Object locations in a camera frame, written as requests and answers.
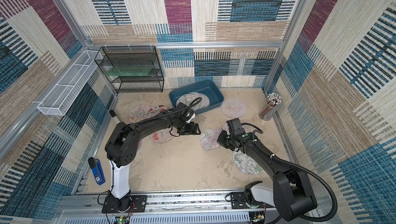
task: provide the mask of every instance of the red wire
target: red wire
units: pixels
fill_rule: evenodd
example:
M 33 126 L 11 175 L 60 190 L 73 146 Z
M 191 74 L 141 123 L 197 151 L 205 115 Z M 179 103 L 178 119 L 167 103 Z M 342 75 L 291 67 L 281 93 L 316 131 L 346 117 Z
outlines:
M 133 205 L 133 207 L 132 207 L 131 211 L 129 211 L 128 218 L 131 216 L 131 213 L 133 213 L 133 211 L 135 210 L 135 203 L 132 202 L 132 205 Z

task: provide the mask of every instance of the white wire mesh basket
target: white wire mesh basket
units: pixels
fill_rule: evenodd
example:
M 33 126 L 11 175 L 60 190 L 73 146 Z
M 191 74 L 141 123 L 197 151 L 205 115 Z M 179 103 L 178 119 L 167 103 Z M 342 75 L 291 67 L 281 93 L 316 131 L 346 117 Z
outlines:
M 44 115 L 64 116 L 81 92 L 97 65 L 97 51 L 86 50 L 38 105 Z

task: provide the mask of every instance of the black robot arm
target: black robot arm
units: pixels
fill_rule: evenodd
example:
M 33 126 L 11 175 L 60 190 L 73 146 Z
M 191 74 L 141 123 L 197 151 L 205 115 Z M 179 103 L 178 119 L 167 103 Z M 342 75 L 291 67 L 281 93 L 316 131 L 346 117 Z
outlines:
M 117 167 L 128 165 L 136 156 L 138 142 L 165 128 L 175 128 L 180 135 L 200 135 L 198 124 L 188 120 L 194 112 L 185 108 L 185 104 L 179 103 L 175 109 L 164 110 L 152 119 L 130 124 L 120 122 L 105 146 L 107 158 Z
M 272 177 L 273 192 L 268 191 L 265 187 L 260 187 L 261 181 L 251 183 L 245 187 L 245 197 L 248 204 L 254 206 L 260 202 L 273 203 L 280 216 L 286 221 L 291 221 L 297 217 L 318 221 L 314 217 L 303 215 L 317 207 L 316 198 L 308 178 L 307 172 L 309 170 L 279 159 L 255 136 L 256 132 L 263 132 L 254 125 L 251 126 L 255 127 L 256 130 L 248 133 L 245 132 L 238 118 L 227 121 L 227 126 L 229 131 L 222 131 L 217 142 L 232 151 L 240 149 L 254 159 Z M 326 184 L 313 172 L 309 171 L 309 174 L 319 179 L 321 183 Z M 326 189 L 329 191 L 333 201 L 332 210 L 324 218 L 329 220 L 337 211 L 337 200 L 331 188 L 326 187 Z

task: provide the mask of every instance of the metal shelf rack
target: metal shelf rack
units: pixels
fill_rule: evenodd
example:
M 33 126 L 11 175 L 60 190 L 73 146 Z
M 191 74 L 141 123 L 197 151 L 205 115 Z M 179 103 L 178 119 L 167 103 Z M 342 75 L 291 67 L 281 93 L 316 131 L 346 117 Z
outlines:
M 97 51 L 86 50 L 56 83 L 37 108 L 44 115 L 64 116 L 96 69 Z
M 106 75 L 113 67 L 149 66 L 147 76 L 108 76 L 117 93 L 162 92 L 164 75 L 154 46 L 107 46 L 98 51 L 96 64 Z

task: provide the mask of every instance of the mounting plate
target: mounting plate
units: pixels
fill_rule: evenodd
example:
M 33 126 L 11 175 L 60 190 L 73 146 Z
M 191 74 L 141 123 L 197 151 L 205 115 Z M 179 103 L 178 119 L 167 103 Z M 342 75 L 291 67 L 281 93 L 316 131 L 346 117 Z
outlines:
M 244 192 L 231 192 L 231 207 L 232 209 L 250 209 L 249 206 L 246 205 L 246 198 L 245 198 L 245 193 Z M 265 203 L 260 203 L 260 205 L 257 207 L 259 208 L 264 208 Z M 269 204 L 265 204 L 265 207 L 267 208 L 274 208 L 273 206 Z
M 135 209 L 134 209 L 134 213 L 142 213 L 142 212 L 144 212 L 145 211 L 145 209 L 146 209 L 146 201 L 147 201 L 147 196 L 146 195 L 133 195 L 133 196 L 130 196 L 130 198 L 131 198 L 131 204 L 132 204 L 132 202 L 135 204 Z M 111 202 L 111 200 L 109 200 L 108 202 L 108 205 L 106 206 L 106 209 L 105 209 L 105 206 L 103 206 L 103 208 L 102 208 L 102 213 L 104 214 L 104 213 L 107 213 L 107 214 L 114 214 L 114 213 L 120 213 L 120 212 L 118 212 L 117 211 L 117 202 Z

